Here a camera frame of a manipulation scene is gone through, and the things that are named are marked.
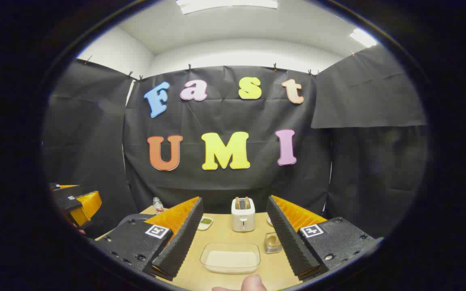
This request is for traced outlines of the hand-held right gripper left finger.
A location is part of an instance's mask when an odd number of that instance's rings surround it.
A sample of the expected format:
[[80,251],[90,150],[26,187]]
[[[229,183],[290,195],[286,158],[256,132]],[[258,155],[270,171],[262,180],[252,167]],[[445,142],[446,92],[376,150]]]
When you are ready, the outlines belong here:
[[95,246],[129,269],[173,280],[185,261],[202,215],[201,197],[149,218],[130,215],[96,240]]

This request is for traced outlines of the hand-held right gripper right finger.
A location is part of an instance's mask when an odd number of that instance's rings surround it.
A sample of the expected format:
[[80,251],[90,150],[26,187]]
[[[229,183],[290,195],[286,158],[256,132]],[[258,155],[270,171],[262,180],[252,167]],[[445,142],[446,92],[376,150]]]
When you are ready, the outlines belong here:
[[268,199],[267,214],[299,280],[344,267],[383,241],[343,217],[325,219],[274,195]]

